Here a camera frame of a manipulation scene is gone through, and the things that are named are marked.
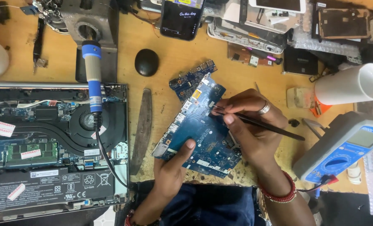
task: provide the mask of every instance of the smartphone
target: smartphone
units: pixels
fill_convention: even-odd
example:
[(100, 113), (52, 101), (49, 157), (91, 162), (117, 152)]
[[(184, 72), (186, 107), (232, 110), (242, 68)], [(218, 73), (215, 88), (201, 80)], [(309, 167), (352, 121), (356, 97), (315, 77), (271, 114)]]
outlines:
[(160, 33), (191, 41), (195, 38), (205, 0), (163, 0)]
[(305, 0), (249, 0), (249, 5), (294, 13), (305, 13), (307, 10)]

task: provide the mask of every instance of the jeans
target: jeans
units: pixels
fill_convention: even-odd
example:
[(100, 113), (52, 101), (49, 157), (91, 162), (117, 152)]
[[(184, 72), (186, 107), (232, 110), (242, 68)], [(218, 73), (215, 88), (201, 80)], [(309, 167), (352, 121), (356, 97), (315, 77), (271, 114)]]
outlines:
[(160, 226), (258, 225), (253, 191), (254, 197), (251, 187), (183, 184), (164, 208)]

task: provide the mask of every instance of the ring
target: ring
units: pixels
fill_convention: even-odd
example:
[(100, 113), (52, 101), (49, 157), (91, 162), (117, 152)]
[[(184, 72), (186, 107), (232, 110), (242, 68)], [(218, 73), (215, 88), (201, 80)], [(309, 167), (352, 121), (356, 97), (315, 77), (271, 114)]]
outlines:
[(264, 107), (261, 110), (258, 110), (257, 113), (259, 115), (263, 115), (263, 114), (266, 114), (269, 110), (270, 110), (270, 105), (269, 105), (269, 102), (266, 101), (266, 105), (264, 105)]

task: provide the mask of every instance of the tablet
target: tablet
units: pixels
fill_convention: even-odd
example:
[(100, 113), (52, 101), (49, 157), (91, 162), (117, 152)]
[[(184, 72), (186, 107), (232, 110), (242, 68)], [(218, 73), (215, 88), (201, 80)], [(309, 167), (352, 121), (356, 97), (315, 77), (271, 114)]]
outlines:
[(249, 0), (249, 5), (294, 13), (305, 13), (305, 0)]

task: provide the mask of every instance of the wooden table surface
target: wooden table surface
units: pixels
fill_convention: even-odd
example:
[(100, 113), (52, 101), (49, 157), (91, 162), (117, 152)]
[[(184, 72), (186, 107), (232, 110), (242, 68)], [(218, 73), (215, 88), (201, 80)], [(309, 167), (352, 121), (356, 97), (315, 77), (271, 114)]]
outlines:
[[(13, 6), (18, 5), (17, 0), (9, 0)], [(71, 36), (60, 35), (46, 27), (43, 41), (42, 58), (49, 60), (48, 68), (38, 68), (32, 75), (33, 38), (37, 28), (37, 17), (26, 16), (19, 9), (11, 8), (11, 20), (6, 25), (0, 24), (0, 44), (9, 46), (10, 65), (7, 72), (0, 76), (0, 81), (30, 81), (30, 82), (76, 82), (75, 57), (76, 44)], [(158, 14), (149, 13), (150, 18)], [(246, 89), (255, 88), (257, 82), (260, 91), (274, 105), (280, 108), (288, 119), (302, 119), (303, 117), (316, 120), (307, 109), (288, 109), (286, 105), (286, 90), (292, 87), (313, 87), (308, 77), (297, 75), (282, 75), (280, 65), (274, 67), (251, 67), (227, 58), (227, 42), (210, 38), (206, 34), (206, 25), (199, 29), (197, 37), (190, 42), (162, 37), (158, 30), (151, 25), (140, 21), (134, 16), (120, 15), (119, 18), (119, 54), (118, 54), (118, 82), (129, 85), (129, 147), (132, 151), (136, 127), (138, 124), (139, 108), (144, 88), (152, 90), (153, 94), (153, 127), (146, 151), (144, 163), (138, 175), (131, 176), (131, 181), (146, 181), (154, 179), (154, 158), (149, 154), (159, 141), (169, 124), (181, 108), (175, 93), (169, 88), (168, 82), (178, 76), (180, 71), (194, 68), (201, 62), (212, 59), (218, 70), (212, 78), (223, 85), (227, 91), (224, 98), (229, 98)], [(152, 49), (160, 59), (158, 72), (152, 77), (140, 76), (134, 69), (134, 59), (141, 49)], [(327, 126), (338, 114), (353, 110), (352, 104), (335, 105), (318, 122)], [(283, 170), (297, 179), (292, 172), (292, 165), (305, 151), (318, 139), (304, 125), (297, 128), (291, 126), (288, 131), (306, 138), (305, 142), (284, 137), (275, 154), (276, 161)], [(326, 190), (340, 192), (367, 193), (363, 162), (360, 161), (363, 172), (362, 184), (351, 184), (347, 173), (341, 173), (339, 182), (323, 187)], [(210, 183), (221, 185), (256, 185), (255, 172), (246, 167), (246, 162), (241, 161), (230, 173), (229, 177), (207, 176), (194, 171), (187, 171), (185, 182)], [(296, 181), (300, 189), (312, 188), (313, 184)]]

